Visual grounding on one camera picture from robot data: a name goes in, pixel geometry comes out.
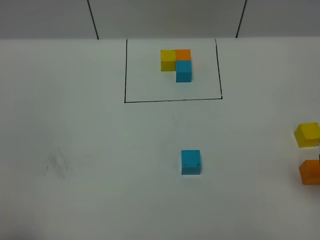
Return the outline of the orange template block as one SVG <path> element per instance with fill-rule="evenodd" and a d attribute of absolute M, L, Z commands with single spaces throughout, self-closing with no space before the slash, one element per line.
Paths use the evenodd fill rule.
<path fill-rule="evenodd" d="M 175 50 L 176 61 L 191 61 L 191 50 L 190 49 L 176 49 Z"/>

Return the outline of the yellow template block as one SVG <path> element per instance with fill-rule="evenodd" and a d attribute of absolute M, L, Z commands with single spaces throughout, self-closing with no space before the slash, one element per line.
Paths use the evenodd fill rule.
<path fill-rule="evenodd" d="M 176 51 L 164 49 L 160 51 L 160 69 L 162 72 L 176 71 Z"/>

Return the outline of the blue template block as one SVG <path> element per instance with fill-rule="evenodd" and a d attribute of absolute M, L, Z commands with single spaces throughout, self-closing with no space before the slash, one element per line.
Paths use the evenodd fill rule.
<path fill-rule="evenodd" d="M 177 60 L 176 61 L 176 82 L 190 83 L 192 81 L 192 61 Z"/>

